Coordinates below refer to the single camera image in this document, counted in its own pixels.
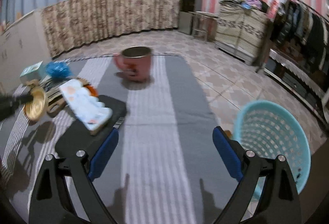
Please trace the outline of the water dispenser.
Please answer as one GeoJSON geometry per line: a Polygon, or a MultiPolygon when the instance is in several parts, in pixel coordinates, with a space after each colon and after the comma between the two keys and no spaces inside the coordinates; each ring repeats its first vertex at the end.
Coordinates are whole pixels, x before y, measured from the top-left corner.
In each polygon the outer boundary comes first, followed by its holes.
{"type": "Polygon", "coordinates": [[[193,17],[196,11],[201,11],[202,0],[180,0],[178,15],[178,31],[190,35],[193,28],[193,17]]]}

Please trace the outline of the covered storage cabinet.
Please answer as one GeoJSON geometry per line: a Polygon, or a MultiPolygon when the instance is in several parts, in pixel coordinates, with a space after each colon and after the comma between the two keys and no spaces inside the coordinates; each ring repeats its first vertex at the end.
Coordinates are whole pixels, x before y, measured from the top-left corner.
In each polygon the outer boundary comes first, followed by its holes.
{"type": "Polygon", "coordinates": [[[262,51],[267,23],[268,19],[264,12],[223,1],[220,3],[217,19],[216,48],[247,65],[253,65],[262,51]]]}

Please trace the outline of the teal tissue box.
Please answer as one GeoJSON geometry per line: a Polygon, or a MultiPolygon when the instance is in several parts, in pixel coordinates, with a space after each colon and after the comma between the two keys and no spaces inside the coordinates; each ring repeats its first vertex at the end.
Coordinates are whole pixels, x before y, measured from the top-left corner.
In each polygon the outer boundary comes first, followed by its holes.
{"type": "Polygon", "coordinates": [[[40,61],[29,67],[26,67],[20,74],[22,84],[32,80],[42,80],[46,76],[44,62],[40,61]]]}

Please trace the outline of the small folding table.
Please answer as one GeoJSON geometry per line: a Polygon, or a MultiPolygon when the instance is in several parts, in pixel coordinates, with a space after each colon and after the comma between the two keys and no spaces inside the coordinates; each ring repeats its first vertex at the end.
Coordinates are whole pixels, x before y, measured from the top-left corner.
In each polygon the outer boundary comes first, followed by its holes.
{"type": "Polygon", "coordinates": [[[204,43],[208,42],[209,34],[211,33],[212,23],[217,23],[218,14],[196,11],[192,12],[192,38],[201,38],[204,43]]]}

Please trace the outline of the clothes rack with clothes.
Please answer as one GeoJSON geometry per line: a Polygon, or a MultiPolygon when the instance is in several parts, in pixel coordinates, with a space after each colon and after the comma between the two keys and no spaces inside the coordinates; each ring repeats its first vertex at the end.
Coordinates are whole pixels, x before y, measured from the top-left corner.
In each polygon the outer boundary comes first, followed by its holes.
{"type": "Polygon", "coordinates": [[[328,20],[301,0],[272,0],[261,68],[271,49],[308,75],[328,76],[328,20]]]}

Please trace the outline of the low tv bench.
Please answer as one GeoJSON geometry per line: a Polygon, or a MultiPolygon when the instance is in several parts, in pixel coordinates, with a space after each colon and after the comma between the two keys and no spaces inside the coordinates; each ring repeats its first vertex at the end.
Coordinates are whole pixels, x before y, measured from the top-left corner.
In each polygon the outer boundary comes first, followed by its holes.
{"type": "Polygon", "coordinates": [[[262,64],[264,74],[293,94],[328,129],[328,91],[323,91],[291,58],[270,49],[262,64]]]}

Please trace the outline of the teal plastic basket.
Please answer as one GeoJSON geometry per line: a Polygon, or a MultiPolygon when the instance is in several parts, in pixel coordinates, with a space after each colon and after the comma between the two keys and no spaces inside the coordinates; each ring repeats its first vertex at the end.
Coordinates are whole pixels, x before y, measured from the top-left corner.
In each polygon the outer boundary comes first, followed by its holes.
{"type": "Polygon", "coordinates": [[[297,192],[304,189],[311,170],[311,151],[305,132],[287,109],[267,100],[246,104],[237,114],[233,139],[262,158],[285,156],[297,192]]]}

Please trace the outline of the brown phone case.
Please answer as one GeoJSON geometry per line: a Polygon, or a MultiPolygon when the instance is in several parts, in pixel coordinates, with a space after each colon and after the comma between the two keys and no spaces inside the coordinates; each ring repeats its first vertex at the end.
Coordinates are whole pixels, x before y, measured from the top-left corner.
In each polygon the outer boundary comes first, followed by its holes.
{"type": "Polygon", "coordinates": [[[66,101],[63,98],[61,91],[54,90],[47,93],[48,96],[48,109],[47,114],[54,118],[66,106],[66,101]]]}

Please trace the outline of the grey striped tablecloth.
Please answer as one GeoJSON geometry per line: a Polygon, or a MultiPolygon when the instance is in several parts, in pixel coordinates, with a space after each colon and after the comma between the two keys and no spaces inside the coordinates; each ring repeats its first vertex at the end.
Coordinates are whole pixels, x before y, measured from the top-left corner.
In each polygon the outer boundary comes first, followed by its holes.
{"type": "MultiPolygon", "coordinates": [[[[236,181],[213,142],[219,124],[201,86],[182,57],[153,57],[151,82],[124,81],[111,57],[69,64],[100,95],[127,103],[119,144],[93,184],[118,223],[213,223],[236,181]]],[[[69,108],[29,125],[21,109],[1,123],[1,183],[28,221],[36,169],[74,121],[69,108]]]]}

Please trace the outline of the pink mug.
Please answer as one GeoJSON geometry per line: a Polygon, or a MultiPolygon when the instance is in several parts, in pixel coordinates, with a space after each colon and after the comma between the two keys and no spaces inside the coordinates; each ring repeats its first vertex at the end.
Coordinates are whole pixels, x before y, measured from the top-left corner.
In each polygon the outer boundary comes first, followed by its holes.
{"type": "Polygon", "coordinates": [[[123,78],[145,82],[151,74],[152,49],[146,46],[129,47],[113,55],[113,61],[123,78]]]}

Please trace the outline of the gold round lid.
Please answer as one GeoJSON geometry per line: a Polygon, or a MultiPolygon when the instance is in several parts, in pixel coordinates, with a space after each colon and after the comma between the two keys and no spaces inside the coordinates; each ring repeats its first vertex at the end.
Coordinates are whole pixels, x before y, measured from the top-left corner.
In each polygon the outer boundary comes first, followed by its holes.
{"type": "Polygon", "coordinates": [[[33,100],[24,105],[24,113],[29,121],[37,122],[46,113],[49,100],[42,87],[36,86],[31,89],[33,100]]]}

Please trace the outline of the white cabinet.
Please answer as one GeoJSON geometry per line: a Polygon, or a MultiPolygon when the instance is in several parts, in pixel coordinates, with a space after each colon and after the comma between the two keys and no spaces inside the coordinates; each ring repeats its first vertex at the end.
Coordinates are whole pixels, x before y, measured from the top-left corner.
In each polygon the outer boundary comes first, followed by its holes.
{"type": "Polygon", "coordinates": [[[33,10],[1,34],[1,92],[10,93],[18,87],[24,68],[50,60],[41,11],[33,10]]]}

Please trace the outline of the white printed paper pack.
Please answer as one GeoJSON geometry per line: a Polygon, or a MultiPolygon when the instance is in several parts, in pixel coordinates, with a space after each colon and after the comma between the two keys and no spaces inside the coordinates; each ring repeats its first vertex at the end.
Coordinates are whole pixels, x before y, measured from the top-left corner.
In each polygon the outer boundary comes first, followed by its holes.
{"type": "Polygon", "coordinates": [[[59,90],[76,118],[84,124],[91,135],[96,135],[113,115],[113,110],[92,96],[78,79],[65,82],[59,86],[59,90]]]}

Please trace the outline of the blue plastic bag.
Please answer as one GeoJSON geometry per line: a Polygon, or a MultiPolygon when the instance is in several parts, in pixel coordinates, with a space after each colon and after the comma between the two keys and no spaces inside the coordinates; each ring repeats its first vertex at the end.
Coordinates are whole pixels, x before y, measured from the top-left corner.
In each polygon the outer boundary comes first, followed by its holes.
{"type": "Polygon", "coordinates": [[[46,72],[51,78],[65,79],[72,75],[69,66],[63,62],[50,62],[46,65],[46,72]]]}

